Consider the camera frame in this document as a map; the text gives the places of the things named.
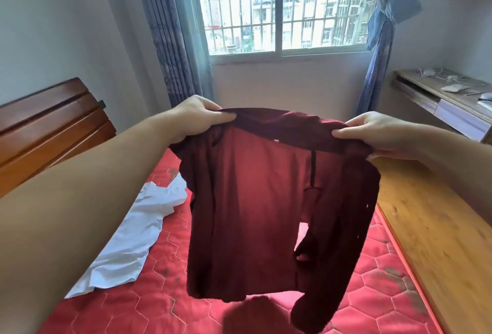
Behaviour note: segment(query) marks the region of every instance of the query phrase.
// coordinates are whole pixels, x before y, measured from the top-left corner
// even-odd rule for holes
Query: wooden headboard
[[[0,106],[0,197],[115,132],[79,78]]]

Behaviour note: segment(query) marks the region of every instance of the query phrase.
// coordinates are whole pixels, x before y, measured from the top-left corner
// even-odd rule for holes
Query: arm
[[[116,231],[169,144],[235,118],[210,111],[218,109],[191,97],[0,199],[0,331],[37,330]]]
[[[376,112],[347,122],[338,138],[361,139],[375,155],[419,160],[492,225],[492,147],[444,129]]]

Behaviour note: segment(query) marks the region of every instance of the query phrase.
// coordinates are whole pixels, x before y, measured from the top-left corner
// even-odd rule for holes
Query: blue curtain
[[[142,0],[171,106],[191,95],[214,100],[199,0]]]
[[[373,50],[356,115],[375,110],[390,59],[395,25],[420,13],[419,0],[377,0],[367,23],[367,48]]]

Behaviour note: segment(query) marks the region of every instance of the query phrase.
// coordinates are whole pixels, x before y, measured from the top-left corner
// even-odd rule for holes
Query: dark red shirt
[[[297,290],[291,319],[318,333],[359,258],[380,175],[345,125],[302,113],[228,109],[237,119],[171,149],[194,194],[188,294],[241,301]],[[299,222],[306,236],[294,251]]]

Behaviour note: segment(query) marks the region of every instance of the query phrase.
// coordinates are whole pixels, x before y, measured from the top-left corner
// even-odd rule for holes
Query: windowsill
[[[309,49],[288,49],[282,54],[274,51],[210,56],[212,66],[227,64],[264,64],[269,62],[293,62],[299,60],[326,59],[329,55],[349,53],[370,53],[365,45],[347,45]]]

